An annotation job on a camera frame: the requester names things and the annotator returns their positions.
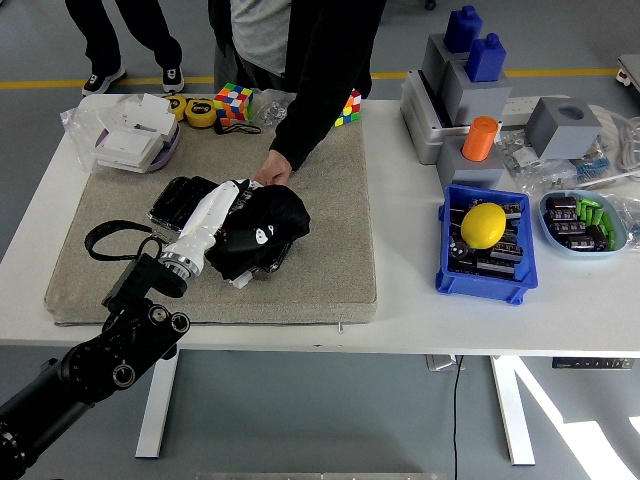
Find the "person's left hand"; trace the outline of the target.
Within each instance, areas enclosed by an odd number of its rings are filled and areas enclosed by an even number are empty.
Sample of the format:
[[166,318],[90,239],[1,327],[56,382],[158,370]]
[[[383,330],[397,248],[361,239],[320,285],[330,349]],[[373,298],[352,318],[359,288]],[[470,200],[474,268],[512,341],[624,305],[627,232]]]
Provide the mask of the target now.
[[262,186],[286,186],[291,174],[292,167],[286,157],[276,150],[270,150],[265,162],[252,177],[252,180]]

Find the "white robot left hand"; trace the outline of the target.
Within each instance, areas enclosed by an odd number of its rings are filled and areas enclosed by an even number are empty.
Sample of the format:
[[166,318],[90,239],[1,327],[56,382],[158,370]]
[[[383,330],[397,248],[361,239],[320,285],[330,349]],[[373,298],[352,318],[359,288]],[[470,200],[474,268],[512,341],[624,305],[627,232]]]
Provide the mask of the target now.
[[166,247],[163,255],[177,255],[193,264],[202,264],[205,252],[215,245],[215,235],[237,197],[248,188],[258,187],[262,184],[250,179],[228,180],[220,184],[199,201],[178,240]]

